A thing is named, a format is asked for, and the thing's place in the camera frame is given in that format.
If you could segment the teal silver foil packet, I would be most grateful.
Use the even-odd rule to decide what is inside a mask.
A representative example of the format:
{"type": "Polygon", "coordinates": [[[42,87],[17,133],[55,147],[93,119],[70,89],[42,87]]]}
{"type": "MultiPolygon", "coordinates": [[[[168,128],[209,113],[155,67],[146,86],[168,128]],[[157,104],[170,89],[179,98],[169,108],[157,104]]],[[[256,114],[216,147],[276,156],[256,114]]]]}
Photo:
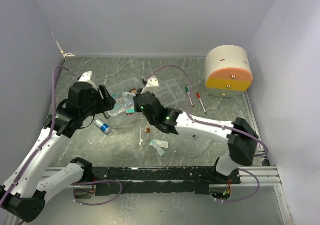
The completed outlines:
{"type": "Polygon", "coordinates": [[[136,94],[131,92],[124,92],[122,94],[126,115],[133,115],[136,112],[135,101],[134,101],[135,97],[136,97],[136,94]]]}

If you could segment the teal blister pack bag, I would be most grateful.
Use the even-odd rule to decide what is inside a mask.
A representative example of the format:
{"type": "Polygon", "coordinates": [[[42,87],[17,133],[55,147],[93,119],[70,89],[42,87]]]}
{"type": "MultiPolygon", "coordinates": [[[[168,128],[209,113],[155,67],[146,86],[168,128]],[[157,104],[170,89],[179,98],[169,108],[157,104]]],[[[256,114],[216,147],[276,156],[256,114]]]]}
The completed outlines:
{"type": "Polygon", "coordinates": [[[112,111],[113,113],[118,113],[125,107],[123,97],[118,93],[113,93],[111,96],[116,100],[115,107],[112,111]]]}

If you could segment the clear plastic medicine box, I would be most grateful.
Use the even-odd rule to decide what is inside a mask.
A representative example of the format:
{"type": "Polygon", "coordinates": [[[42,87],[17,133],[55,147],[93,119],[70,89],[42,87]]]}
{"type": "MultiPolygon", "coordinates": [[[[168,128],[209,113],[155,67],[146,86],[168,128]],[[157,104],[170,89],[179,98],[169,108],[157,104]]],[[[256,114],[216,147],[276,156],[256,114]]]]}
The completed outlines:
{"type": "Polygon", "coordinates": [[[126,79],[115,85],[107,87],[109,94],[116,100],[114,109],[108,111],[110,119],[115,125],[120,125],[122,123],[126,123],[127,121],[135,120],[139,116],[138,114],[134,113],[132,115],[126,113],[123,93],[130,92],[132,89],[138,90],[140,88],[143,88],[143,84],[136,77],[126,79]]]}

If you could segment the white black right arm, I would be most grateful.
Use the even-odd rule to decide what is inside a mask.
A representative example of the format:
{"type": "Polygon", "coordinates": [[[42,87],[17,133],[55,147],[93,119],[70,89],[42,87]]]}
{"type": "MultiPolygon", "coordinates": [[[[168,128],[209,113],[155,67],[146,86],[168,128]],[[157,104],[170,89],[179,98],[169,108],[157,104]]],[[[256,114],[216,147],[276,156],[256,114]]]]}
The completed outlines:
{"type": "Polygon", "coordinates": [[[239,167],[252,166],[259,137],[245,119],[211,120],[164,106],[157,97],[161,88],[158,79],[151,76],[142,87],[134,86],[132,91],[115,92],[109,88],[109,92],[123,107],[123,113],[142,113],[151,126],[164,134],[194,135],[227,145],[227,152],[215,165],[218,174],[226,177],[239,167]]]}

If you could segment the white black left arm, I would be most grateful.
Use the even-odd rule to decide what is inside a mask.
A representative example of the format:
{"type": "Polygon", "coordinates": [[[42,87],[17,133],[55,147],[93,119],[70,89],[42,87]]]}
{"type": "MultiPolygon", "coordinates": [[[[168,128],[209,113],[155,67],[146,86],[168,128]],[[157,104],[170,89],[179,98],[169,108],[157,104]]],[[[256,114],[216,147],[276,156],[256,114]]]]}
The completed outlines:
{"type": "Polygon", "coordinates": [[[44,127],[22,164],[0,187],[0,206],[23,222],[34,221],[54,196],[68,186],[94,180],[93,165],[76,157],[51,178],[43,178],[52,159],[84,121],[115,106],[104,85],[97,86],[92,71],[83,73],[48,116],[44,127]]]}

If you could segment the blue white medicine bottle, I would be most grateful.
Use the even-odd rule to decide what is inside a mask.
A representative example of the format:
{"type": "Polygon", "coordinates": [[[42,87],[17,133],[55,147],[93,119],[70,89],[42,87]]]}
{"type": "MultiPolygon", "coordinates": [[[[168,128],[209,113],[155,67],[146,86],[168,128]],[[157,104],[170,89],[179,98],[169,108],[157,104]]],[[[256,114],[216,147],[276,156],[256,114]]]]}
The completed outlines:
{"type": "Polygon", "coordinates": [[[96,119],[94,123],[104,134],[108,134],[111,131],[110,127],[100,119],[96,119]]]}

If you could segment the small copper round tin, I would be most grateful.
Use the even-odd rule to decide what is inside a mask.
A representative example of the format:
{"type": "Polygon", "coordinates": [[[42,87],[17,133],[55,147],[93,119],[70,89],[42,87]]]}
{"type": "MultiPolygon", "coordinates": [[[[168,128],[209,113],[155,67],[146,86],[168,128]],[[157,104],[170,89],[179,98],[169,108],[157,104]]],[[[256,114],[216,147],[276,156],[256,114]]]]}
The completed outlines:
{"type": "Polygon", "coordinates": [[[147,127],[147,128],[145,129],[145,132],[146,132],[146,133],[150,133],[150,132],[151,132],[151,129],[150,129],[149,127],[147,127]]]}

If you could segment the white bandage wrapper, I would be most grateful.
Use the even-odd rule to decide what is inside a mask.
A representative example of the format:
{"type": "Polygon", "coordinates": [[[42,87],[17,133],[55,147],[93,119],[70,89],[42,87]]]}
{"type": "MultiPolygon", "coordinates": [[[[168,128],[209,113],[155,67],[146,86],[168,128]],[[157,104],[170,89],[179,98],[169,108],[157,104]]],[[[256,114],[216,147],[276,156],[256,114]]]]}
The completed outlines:
{"type": "Polygon", "coordinates": [[[156,143],[160,148],[167,149],[169,147],[169,142],[163,141],[163,140],[154,140],[154,143],[156,143]]]}

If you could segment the teal dotted bandage packet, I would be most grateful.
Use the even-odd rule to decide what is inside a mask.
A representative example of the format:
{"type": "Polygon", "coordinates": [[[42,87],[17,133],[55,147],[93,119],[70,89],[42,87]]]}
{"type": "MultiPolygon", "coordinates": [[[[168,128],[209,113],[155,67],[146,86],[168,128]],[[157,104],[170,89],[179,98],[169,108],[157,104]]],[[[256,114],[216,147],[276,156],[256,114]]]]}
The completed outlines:
{"type": "Polygon", "coordinates": [[[161,157],[166,153],[155,140],[152,140],[149,145],[152,146],[161,157]]]}

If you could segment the green capped marker pen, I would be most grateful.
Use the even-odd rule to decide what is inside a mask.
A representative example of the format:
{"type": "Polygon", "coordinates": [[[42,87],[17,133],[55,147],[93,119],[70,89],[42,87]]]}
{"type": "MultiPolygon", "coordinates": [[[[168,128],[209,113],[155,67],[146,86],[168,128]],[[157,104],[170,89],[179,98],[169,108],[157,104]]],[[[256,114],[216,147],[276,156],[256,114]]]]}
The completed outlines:
{"type": "Polygon", "coordinates": [[[193,103],[189,88],[186,86],[184,89],[185,89],[185,92],[187,93],[188,100],[189,100],[189,103],[190,103],[191,107],[194,108],[195,106],[194,106],[194,103],[193,103]]]}

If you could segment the red capped marker pen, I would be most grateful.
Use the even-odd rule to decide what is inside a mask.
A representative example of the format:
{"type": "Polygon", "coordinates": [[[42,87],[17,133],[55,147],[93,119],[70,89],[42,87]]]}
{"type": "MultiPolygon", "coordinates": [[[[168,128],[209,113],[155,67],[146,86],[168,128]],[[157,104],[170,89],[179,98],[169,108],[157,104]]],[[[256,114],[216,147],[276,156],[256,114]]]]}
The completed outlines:
{"type": "Polygon", "coordinates": [[[201,98],[201,96],[200,96],[200,94],[198,92],[196,92],[196,96],[197,96],[197,98],[198,98],[198,100],[199,100],[199,102],[201,104],[201,107],[202,107],[204,113],[207,114],[208,113],[207,109],[206,109],[206,107],[205,107],[205,105],[203,103],[203,100],[202,100],[202,98],[201,98]]]}

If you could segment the cream round drawer cabinet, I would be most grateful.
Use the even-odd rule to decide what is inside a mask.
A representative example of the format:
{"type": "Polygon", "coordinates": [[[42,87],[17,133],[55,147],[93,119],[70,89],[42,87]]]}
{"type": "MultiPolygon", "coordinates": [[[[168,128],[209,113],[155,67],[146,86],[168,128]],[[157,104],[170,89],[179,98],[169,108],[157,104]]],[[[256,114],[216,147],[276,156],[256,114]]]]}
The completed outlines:
{"type": "Polygon", "coordinates": [[[248,90],[253,82],[246,50],[235,45],[221,45],[205,58],[205,89],[213,96],[231,98],[248,90]]]}

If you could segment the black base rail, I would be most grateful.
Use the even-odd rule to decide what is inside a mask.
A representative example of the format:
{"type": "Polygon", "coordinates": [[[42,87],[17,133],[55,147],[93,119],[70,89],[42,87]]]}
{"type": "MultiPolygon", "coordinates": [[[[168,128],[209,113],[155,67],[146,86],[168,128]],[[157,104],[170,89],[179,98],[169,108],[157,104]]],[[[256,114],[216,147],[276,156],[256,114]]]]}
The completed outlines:
{"type": "Polygon", "coordinates": [[[95,185],[97,196],[116,195],[122,185],[122,194],[153,193],[195,193],[210,195],[211,186],[227,187],[241,183],[240,175],[234,170],[223,176],[214,166],[185,167],[93,167],[92,174],[85,181],[75,182],[76,186],[98,182],[95,185]]]}

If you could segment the aluminium frame rail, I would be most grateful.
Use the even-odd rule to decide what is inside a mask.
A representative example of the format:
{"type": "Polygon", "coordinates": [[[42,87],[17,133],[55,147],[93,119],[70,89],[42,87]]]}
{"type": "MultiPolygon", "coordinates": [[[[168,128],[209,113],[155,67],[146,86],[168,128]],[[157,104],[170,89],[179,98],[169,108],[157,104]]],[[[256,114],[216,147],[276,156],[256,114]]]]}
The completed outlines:
{"type": "Polygon", "coordinates": [[[258,166],[258,167],[244,167],[244,171],[239,171],[241,186],[254,186],[259,180],[260,186],[278,187],[282,186],[278,170],[275,166],[258,166]]]}

